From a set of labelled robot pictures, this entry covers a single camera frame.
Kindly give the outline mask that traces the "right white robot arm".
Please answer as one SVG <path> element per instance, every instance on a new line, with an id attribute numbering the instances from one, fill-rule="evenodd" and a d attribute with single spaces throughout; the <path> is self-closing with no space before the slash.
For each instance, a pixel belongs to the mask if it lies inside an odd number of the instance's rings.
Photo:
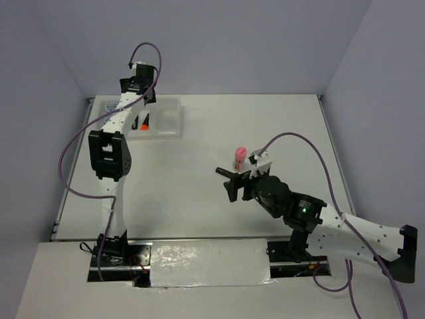
<path id="1" fill-rule="evenodd" d="M 224 188 L 230 202 L 238 191 L 243 200 L 255 200 L 271 217 L 292 229 L 288 245 L 296 260 L 340 256 L 371 266 L 384 265 L 383 274 L 397 282 L 416 279 L 418 230 L 411 225 L 387 227 L 350 214 L 338 213 L 321 199 L 293 192 L 268 173 L 251 177 L 250 172 L 226 173 Z"/>

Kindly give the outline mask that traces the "blue black highlighter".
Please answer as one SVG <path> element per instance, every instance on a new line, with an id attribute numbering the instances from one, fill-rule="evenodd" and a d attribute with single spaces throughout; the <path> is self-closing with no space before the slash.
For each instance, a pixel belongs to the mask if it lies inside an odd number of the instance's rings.
<path id="1" fill-rule="evenodd" d="M 137 116 L 137 117 L 135 118 L 135 120 L 134 120 L 133 124 L 131 125 L 131 129 L 132 129 L 132 130 L 136 130 L 136 129 L 137 129 L 137 127 L 138 127 L 138 120 L 139 120 L 139 117 Z"/>

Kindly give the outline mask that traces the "pink black highlighter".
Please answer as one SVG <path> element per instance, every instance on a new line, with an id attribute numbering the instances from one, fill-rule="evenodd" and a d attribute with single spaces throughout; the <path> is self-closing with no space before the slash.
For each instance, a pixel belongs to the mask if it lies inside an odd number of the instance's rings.
<path id="1" fill-rule="evenodd" d="M 221 168 L 221 167 L 217 167 L 217 168 L 215 169 L 215 172 L 216 172 L 217 174 L 219 174 L 219 175 L 223 176 L 223 177 L 228 178 L 228 179 L 236 179 L 236 178 L 238 178 L 238 177 L 239 177 L 239 175 L 240 175 L 239 173 L 232 172 L 232 171 L 228 171 L 228 170 L 223 169 L 223 168 Z"/>

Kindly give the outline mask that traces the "orange black highlighter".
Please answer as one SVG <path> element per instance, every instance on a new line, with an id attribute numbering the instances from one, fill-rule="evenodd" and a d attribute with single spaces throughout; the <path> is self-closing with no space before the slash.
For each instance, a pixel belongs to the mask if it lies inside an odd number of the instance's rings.
<path id="1" fill-rule="evenodd" d="M 148 113 L 146 117 L 144 118 L 142 125 L 140 127 L 141 131 L 147 131 L 149 129 L 149 116 L 150 116 L 150 113 Z"/>

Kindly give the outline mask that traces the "pink glue bottle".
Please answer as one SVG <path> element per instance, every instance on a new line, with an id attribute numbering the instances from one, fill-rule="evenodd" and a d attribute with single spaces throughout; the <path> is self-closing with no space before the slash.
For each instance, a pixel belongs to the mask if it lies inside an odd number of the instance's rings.
<path id="1" fill-rule="evenodd" d="M 234 160 L 232 163 L 232 167 L 235 172 L 242 172 L 246 169 L 246 157 L 247 157 L 246 148 L 239 147 L 235 150 Z"/>

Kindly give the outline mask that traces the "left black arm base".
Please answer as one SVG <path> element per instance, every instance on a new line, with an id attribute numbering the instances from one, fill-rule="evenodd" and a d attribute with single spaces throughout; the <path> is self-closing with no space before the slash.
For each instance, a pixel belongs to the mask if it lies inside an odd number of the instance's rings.
<path id="1" fill-rule="evenodd" d="M 136 288 L 151 286 L 152 244 L 129 241 L 127 234 L 104 238 L 96 242 L 79 244 L 79 249 L 90 254 L 88 282 L 128 282 Z"/>

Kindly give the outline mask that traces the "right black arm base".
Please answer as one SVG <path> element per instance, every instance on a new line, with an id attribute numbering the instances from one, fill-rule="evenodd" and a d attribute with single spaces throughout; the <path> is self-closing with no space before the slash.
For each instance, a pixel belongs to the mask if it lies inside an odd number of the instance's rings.
<path id="1" fill-rule="evenodd" d="M 267 241 L 266 254 L 273 279 L 312 277 L 314 274 L 331 276 L 326 256 L 294 257 L 289 250 L 289 241 Z"/>

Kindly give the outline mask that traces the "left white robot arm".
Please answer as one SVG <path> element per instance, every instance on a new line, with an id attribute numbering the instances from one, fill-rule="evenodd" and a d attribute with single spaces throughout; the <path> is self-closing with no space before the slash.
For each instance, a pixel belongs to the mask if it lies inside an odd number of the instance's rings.
<path id="1" fill-rule="evenodd" d="M 102 214 L 106 223 L 104 236 L 121 238 L 126 233 L 123 212 L 123 192 L 126 175 L 131 169 L 131 155 L 126 138 L 146 104 L 156 102 L 155 84 L 157 68 L 142 62 L 131 67 L 132 76 L 122 78 L 122 94 L 116 109 L 99 130 L 88 134 L 90 163 L 99 179 Z"/>

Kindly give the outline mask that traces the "blue paint jar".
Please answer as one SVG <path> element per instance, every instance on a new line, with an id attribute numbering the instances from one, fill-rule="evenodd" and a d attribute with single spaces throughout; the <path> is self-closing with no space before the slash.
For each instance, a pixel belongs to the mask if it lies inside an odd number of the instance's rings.
<path id="1" fill-rule="evenodd" d="M 108 102 L 105 105 L 105 111 L 107 113 L 112 113 L 117 108 L 117 106 L 118 106 L 117 102 Z"/>
<path id="2" fill-rule="evenodd" d="M 112 114 L 110 113 L 104 114 L 104 117 L 102 118 L 103 123 L 105 124 L 109 122 L 111 117 L 112 117 Z"/>

